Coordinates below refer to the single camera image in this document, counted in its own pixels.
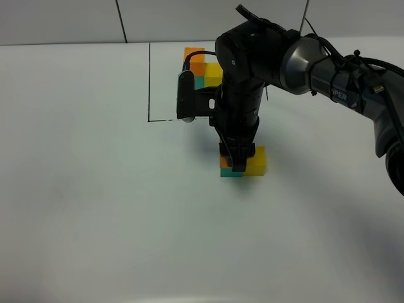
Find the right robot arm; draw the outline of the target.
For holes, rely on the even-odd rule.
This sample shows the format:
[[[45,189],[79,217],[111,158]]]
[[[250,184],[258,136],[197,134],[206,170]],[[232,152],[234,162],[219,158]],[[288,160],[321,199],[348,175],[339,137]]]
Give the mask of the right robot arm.
[[[243,172],[259,124],[264,88],[294,95],[321,94],[370,119],[375,152],[386,159],[389,178],[403,191],[403,70],[360,52],[341,55],[326,39],[247,21],[217,38],[223,71],[218,128],[228,163]]]

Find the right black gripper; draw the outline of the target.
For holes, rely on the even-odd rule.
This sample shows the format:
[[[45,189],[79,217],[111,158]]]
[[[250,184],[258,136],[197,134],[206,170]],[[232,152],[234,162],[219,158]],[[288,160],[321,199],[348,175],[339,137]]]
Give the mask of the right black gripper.
[[[217,91],[219,116],[215,120],[215,125],[219,127],[225,138],[255,137],[264,87],[265,82],[257,79],[239,83],[223,79]],[[246,146],[241,140],[220,140],[219,150],[233,172],[246,170]],[[247,156],[253,157],[255,153],[256,145],[252,143]]]

